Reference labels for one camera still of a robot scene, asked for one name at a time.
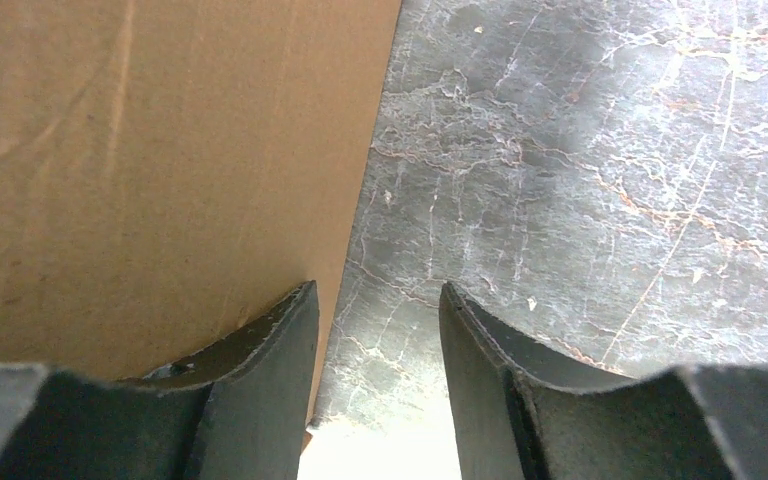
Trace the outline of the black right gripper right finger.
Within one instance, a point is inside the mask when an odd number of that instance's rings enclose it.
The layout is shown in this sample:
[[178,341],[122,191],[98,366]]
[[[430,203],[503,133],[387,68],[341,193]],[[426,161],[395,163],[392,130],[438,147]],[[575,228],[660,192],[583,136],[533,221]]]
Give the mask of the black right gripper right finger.
[[642,379],[588,365],[453,283],[439,329],[465,479],[768,479],[768,364]]

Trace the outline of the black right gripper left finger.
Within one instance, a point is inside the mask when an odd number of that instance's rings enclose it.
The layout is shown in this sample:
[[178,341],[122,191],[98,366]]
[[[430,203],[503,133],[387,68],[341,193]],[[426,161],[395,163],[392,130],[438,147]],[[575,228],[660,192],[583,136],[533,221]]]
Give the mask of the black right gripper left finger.
[[308,281],[142,378],[0,363],[0,479],[293,479],[318,329]]

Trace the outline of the brown cardboard box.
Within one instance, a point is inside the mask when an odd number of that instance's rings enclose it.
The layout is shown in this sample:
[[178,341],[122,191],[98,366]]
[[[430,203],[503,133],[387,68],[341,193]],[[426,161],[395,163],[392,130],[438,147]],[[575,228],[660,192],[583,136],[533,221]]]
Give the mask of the brown cardboard box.
[[0,449],[318,287],[303,448],[398,1],[0,1]]

